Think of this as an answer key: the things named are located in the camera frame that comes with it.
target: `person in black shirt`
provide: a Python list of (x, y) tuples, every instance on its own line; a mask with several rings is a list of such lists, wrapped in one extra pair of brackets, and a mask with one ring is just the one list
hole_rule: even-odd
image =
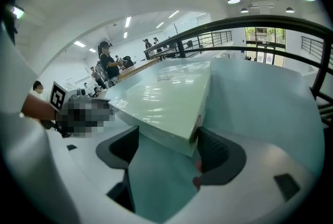
[(112, 80), (112, 78), (117, 77), (119, 75), (118, 66), (121, 66), (121, 62), (115, 62), (114, 59), (109, 55), (109, 44), (107, 42), (101, 42), (99, 44), (98, 54), (100, 64), (107, 72), (109, 78)]

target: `table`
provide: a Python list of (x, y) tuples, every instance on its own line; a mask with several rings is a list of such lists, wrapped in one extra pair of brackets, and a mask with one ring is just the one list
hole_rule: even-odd
[(134, 64), (134, 66), (128, 68), (128, 69), (124, 69), (122, 71), (120, 71), (120, 75), (118, 77), (119, 82), (123, 81), (125, 79), (127, 79), (128, 77), (152, 66), (153, 64), (157, 63), (158, 60), (157, 59), (152, 59), (152, 60), (143, 60), (140, 62), (137, 62), (136, 64)]
[[(320, 176), (325, 153), (323, 125), (311, 91), (298, 72), (238, 59), (168, 59), (113, 86), (105, 98), (113, 99), (164, 67), (200, 61), (210, 61), (212, 70), (205, 128), (272, 143), (315, 177)], [(194, 166), (198, 157), (182, 156), (143, 135), (139, 145), (129, 170), (137, 214), (163, 222), (196, 194), (190, 182), (198, 176)]]

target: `wooden desk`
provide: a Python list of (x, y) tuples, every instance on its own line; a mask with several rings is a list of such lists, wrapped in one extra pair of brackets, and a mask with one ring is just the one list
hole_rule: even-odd
[(118, 77), (119, 82), (125, 80), (126, 78), (152, 66), (153, 64), (157, 63), (157, 59), (152, 59), (152, 60), (143, 60), (140, 62), (137, 62), (134, 66), (124, 69), (120, 72), (120, 75)]

